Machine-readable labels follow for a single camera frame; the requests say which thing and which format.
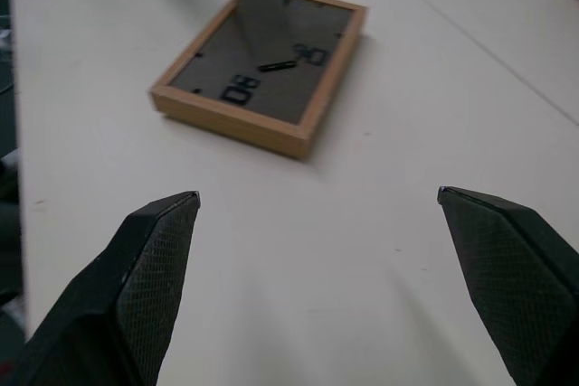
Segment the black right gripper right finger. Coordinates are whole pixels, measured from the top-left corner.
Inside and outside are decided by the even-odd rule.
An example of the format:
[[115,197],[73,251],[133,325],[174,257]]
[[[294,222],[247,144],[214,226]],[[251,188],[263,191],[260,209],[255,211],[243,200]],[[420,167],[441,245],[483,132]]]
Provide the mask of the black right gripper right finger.
[[536,211],[443,186],[470,300],[517,386],[579,386],[579,252]]

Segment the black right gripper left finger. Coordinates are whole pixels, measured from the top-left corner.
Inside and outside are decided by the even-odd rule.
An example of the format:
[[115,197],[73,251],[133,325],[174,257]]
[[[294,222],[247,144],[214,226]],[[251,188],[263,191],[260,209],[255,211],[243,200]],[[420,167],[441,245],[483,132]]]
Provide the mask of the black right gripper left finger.
[[200,205],[187,191],[129,214],[27,341],[12,386],[157,386]]

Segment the wooden framed square clock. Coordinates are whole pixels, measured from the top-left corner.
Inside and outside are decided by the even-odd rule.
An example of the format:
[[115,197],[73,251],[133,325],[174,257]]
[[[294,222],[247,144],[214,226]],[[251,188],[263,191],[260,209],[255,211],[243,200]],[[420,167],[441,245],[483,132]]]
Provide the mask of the wooden framed square clock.
[[342,0],[230,0],[149,95],[168,118],[304,160],[366,13]]

